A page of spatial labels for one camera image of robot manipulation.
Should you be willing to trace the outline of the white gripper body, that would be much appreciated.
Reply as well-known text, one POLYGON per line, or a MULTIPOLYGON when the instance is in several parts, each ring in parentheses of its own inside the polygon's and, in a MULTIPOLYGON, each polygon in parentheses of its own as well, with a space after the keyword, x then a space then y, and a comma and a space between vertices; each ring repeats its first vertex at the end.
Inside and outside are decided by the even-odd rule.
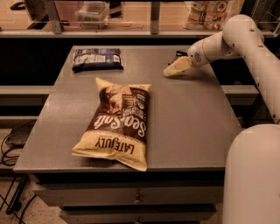
POLYGON ((189 47, 187 55, 191 59, 192 64, 201 67, 210 63, 204 49, 204 40, 199 40, 189 47))

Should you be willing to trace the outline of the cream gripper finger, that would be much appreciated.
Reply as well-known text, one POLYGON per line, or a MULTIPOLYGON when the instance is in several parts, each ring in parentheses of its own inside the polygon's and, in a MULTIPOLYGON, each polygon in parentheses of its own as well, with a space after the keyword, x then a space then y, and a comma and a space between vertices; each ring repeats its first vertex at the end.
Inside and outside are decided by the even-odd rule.
POLYGON ((165 70, 164 76, 169 77, 174 74, 183 72, 189 69, 192 65, 192 60, 187 56, 178 57, 165 70))

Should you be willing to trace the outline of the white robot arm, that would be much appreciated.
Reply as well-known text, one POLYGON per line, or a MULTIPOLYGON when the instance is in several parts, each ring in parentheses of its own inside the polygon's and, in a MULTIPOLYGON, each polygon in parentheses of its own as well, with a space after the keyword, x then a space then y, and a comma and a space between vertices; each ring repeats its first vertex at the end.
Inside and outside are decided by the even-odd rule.
POLYGON ((244 60, 273 122, 246 128, 231 143, 222 224, 280 224, 280 60, 265 46, 256 22, 231 17, 222 31, 175 58, 164 75, 233 58, 244 60))

